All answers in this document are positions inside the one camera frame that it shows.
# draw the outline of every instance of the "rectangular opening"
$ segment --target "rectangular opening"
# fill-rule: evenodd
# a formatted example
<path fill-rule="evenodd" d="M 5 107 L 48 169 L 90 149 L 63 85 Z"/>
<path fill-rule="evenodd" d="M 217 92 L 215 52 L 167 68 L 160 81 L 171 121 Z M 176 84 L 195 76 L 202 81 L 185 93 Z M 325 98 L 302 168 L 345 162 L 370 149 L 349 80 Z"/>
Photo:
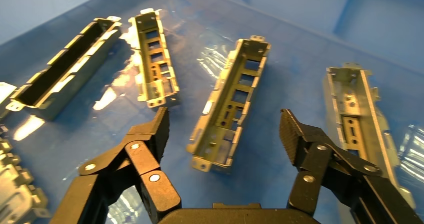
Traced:
<path fill-rule="evenodd" d="M 241 84 L 241 85 L 246 85 L 246 86 L 251 87 L 252 84 L 253 84 L 254 78 L 255 78 L 254 76 L 242 74 L 238 83 Z"/>
<path fill-rule="evenodd" d="M 159 68 L 160 68 L 161 72 L 166 72 L 166 71 L 169 70 L 167 63 L 160 64 Z"/>
<path fill-rule="evenodd" d="M 358 150 L 352 150 L 352 149 L 349 149 L 348 150 L 351 154 L 353 154 L 353 155 L 355 155 L 355 156 L 358 156 L 359 157 L 359 152 L 358 152 Z"/>
<path fill-rule="evenodd" d="M 232 101 L 237 103 L 246 103 L 249 93 L 236 89 L 232 96 Z"/>
<path fill-rule="evenodd" d="M 244 65 L 244 68 L 249 69 L 249 70 L 253 70 L 253 71 L 258 71 L 260 63 L 261 62 L 257 62 L 257 61 L 253 61 L 253 60 L 246 60 L 246 64 Z"/>
<path fill-rule="evenodd" d="M 149 50 L 157 49 L 161 47 L 161 43 L 159 41 L 148 43 Z"/>
<path fill-rule="evenodd" d="M 237 130 L 237 121 L 233 121 L 231 124 L 231 130 L 235 131 Z"/>
<path fill-rule="evenodd" d="M 150 55 L 150 59 L 151 62 L 158 62 L 158 61 L 162 61 L 164 59 L 164 56 L 162 55 L 162 53 L 154 53 Z"/>
<path fill-rule="evenodd" d="M 242 117 L 242 112 L 243 110 L 241 108 L 236 109 L 234 118 L 240 119 Z"/>
<path fill-rule="evenodd" d="M 159 33 L 157 30 L 153 30 L 153 31 L 147 32 L 145 35 L 146 35 L 146 39 L 151 39 L 151 38 L 158 37 Z"/>
<path fill-rule="evenodd" d="M 32 85 L 22 92 L 16 100 L 29 106 L 36 102 L 52 88 L 57 81 L 78 61 L 106 30 L 113 25 L 111 20 L 99 20 L 88 28 L 83 36 L 78 38 L 66 52 L 50 65 L 49 69 L 40 75 Z"/>

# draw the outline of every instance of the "metal bracket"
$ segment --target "metal bracket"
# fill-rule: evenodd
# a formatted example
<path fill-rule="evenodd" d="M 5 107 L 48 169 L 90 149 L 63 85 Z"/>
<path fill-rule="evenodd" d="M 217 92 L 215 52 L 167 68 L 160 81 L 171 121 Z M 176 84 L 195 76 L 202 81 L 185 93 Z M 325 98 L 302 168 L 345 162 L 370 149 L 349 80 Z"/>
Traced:
<path fill-rule="evenodd" d="M 119 17 L 95 18 L 48 63 L 12 95 L 6 107 L 27 107 L 36 116 L 53 120 L 95 73 L 121 35 Z"/>
<path fill-rule="evenodd" d="M 147 8 L 140 13 L 128 20 L 132 24 L 128 32 L 137 37 L 130 45 L 134 52 L 131 62 L 139 69 L 135 76 L 140 93 L 138 101 L 146 101 L 149 108 L 176 105 L 180 88 L 166 48 L 159 11 Z"/>
<path fill-rule="evenodd" d="M 383 177 L 389 178 L 414 208 L 411 193 L 399 186 L 394 174 L 400 162 L 387 120 L 375 106 L 380 96 L 377 88 L 369 87 L 369 75 L 370 71 L 356 63 L 327 68 L 323 89 L 328 135 L 339 147 L 379 166 Z"/>
<path fill-rule="evenodd" d="M 229 171 L 271 45 L 252 36 L 235 47 L 187 145 L 191 166 L 204 172 Z"/>
<path fill-rule="evenodd" d="M 20 158 L 12 153 L 7 140 L 0 138 L 0 224 L 32 223 L 49 218 L 47 198 L 31 185 L 33 177 L 18 166 Z"/>

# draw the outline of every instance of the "screw head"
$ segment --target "screw head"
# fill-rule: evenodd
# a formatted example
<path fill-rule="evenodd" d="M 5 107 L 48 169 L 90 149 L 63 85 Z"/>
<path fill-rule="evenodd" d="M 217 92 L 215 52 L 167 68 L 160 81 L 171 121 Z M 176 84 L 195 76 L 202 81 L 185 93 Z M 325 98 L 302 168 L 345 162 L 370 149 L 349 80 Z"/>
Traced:
<path fill-rule="evenodd" d="M 303 180 L 308 183 L 313 183 L 315 181 L 315 178 L 313 176 L 306 175 L 303 177 Z"/>
<path fill-rule="evenodd" d="M 88 170 L 91 170 L 91 169 L 93 169 L 93 168 L 95 168 L 96 167 L 96 165 L 94 164 L 94 163 L 91 163 L 91 164 L 88 164 L 84 169 L 86 170 L 86 171 L 88 171 Z"/>
<path fill-rule="evenodd" d="M 139 147 L 140 147 L 140 144 L 138 144 L 138 143 L 134 143 L 134 144 L 131 145 L 131 149 L 137 149 Z"/>
<path fill-rule="evenodd" d="M 376 172 L 377 171 L 377 168 L 370 166 L 370 165 L 365 165 L 363 168 L 365 170 L 369 171 L 369 172 Z"/>
<path fill-rule="evenodd" d="M 151 181 L 152 183 L 159 181 L 159 179 L 161 179 L 159 174 L 153 174 L 148 178 L 148 180 Z"/>
<path fill-rule="evenodd" d="M 318 149 L 320 149 L 322 151 L 327 150 L 327 147 L 326 146 L 323 146 L 323 145 L 318 145 L 316 148 L 318 148 Z"/>

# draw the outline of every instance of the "metal channel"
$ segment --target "metal channel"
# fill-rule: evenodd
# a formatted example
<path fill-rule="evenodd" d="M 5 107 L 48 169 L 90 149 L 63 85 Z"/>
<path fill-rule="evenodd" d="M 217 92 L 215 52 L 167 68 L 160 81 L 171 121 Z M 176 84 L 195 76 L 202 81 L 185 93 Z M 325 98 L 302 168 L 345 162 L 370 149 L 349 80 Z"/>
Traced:
<path fill-rule="evenodd" d="M 166 48 L 159 12 L 147 8 L 140 13 L 128 20 L 132 24 L 128 32 L 136 37 L 131 43 L 131 61 L 139 69 L 135 77 L 140 93 L 138 101 L 146 101 L 149 108 L 174 106 L 179 103 L 180 88 Z"/>
<path fill-rule="evenodd" d="M 0 224 L 32 223 L 49 218 L 47 198 L 41 189 L 31 185 L 28 170 L 17 166 L 19 157 L 9 153 L 7 140 L 0 139 Z"/>
<path fill-rule="evenodd" d="M 375 106 L 380 97 L 377 88 L 369 87 L 369 75 L 370 71 L 356 63 L 327 69 L 323 86 L 328 135 L 343 149 L 379 166 L 383 176 L 414 207 L 411 193 L 399 186 L 395 176 L 394 168 L 400 161 L 387 120 Z"/>
<path fill-rule="evenodd" d="M 52 120 L 103 64 L 121 35 L 121 18 L 96 18 L 11 97 L 10 111 L 29 108 Z"/>
<path fill-rule="evenodd" d="M 251 36 L 235 47 L 187 145 L 191 166 L 204 172 L 229 172 L 271 45 Z"/>

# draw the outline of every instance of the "sheet metal part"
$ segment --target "sheet metal part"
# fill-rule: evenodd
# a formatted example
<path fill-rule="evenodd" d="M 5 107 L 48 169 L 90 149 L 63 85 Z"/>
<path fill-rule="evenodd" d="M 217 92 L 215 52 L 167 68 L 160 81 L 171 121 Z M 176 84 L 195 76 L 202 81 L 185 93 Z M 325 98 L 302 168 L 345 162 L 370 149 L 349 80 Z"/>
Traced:
<path fill-rule="evenodd" d="M 143 9 L 140 15 L 130 18 L 132 24 L 128 32 L 136 37 L 131 43 L 131 62 L 138 66 L 135 77 L 139 96 L 138 101 L 146 101 L 149 108 L 174 106 L 179 103 L 174 68 L 167 49 L 164 28 L 159 12 L 152 8 Z"/>
<path fill-rule="evenodd" d="M 415 207 L 411 193 L 400 187 L 394 168 L 400 164 L 389 125 L 375 106 L 378 89 L 369 87 L 371 72 L 357 63 L 327 68 L 323 81 L 328 134 L 341 148 L 381 168 L 383 177 L 398 187 L 405 200 Z"/>
<path fill-rule="evenodd" d="M 9 113 L 9 110 L 6 109 L 6 107 L 10 103 L 10 97 L 13 95 L 15 90 L 15 86 L 0 82 L 0 120 Z"/>
<path fill-rule="evenodd" d="M 49 218 L 47 198 L 31 185 L 33 177 L 18 166 L 21 161 L 10 153 L 10 143 L 0 139 L 0 224 L 27 224 Z"/>
<path fill-rule="evenodd" d="M 187 145 L 191 166 L 204 172 L 229 172 L 271 45 L 253 35 L 235 47 Z"/>
<path fill-rule="evenodd" d="M 121 18 L 95 18 L 64 49 L 13 96 L 10 111 L 23 108 L 40 118 L 53 120 L 103 64 L 120 37 Z"/>

